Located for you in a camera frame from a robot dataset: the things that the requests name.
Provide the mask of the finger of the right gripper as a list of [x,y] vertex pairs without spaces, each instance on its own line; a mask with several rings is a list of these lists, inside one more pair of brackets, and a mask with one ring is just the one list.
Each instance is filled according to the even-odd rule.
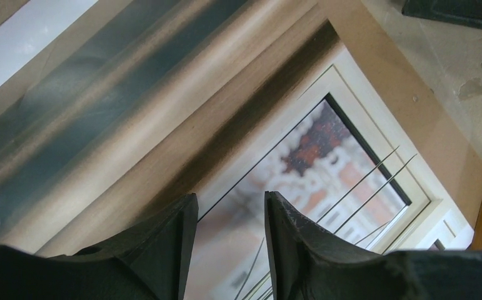
[[482,30],[482,0],[407,0],[402,14]]

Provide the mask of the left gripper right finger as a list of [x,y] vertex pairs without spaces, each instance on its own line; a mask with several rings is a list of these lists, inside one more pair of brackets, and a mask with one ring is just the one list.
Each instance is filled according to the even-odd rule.
[[275,299],[482,299],[482,251],[376,254],[274,191],[264,195],[264,219]]

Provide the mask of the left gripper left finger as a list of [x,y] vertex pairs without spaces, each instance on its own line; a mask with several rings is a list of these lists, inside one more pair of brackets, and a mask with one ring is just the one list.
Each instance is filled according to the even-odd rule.
[[182,299],[198,221],[188,194],[72,256],[0,245],[0,299]]

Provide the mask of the plant window photo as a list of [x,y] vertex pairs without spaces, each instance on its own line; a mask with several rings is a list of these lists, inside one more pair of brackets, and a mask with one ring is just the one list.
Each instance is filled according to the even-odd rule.
[[182,299],[275,299],[271,191],[376,254],[474,234],[317,1],[29,1],[0,27],[0,245],[72,256],[195,194]]

